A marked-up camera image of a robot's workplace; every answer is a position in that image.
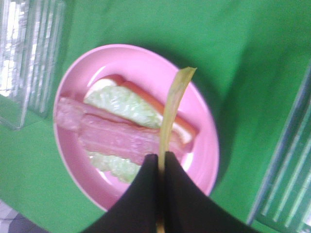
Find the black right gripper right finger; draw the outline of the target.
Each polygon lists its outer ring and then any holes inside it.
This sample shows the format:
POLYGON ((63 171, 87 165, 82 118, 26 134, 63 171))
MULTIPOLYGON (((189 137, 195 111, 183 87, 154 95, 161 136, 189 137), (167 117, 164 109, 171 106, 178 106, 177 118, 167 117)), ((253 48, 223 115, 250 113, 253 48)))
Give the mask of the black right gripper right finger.
POLYGON ((165 154, 164 222, 168 233, 257 233, 206 196, 172 152, 165 154))

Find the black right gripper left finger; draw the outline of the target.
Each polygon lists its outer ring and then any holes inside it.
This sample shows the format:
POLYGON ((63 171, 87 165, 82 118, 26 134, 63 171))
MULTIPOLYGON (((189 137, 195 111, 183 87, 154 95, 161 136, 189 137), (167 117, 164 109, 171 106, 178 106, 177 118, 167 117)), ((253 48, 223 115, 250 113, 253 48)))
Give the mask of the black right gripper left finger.
POLYGON ((146 155, 121 198, 85 233, 155 233, 157 222, 158 156, 146 155))

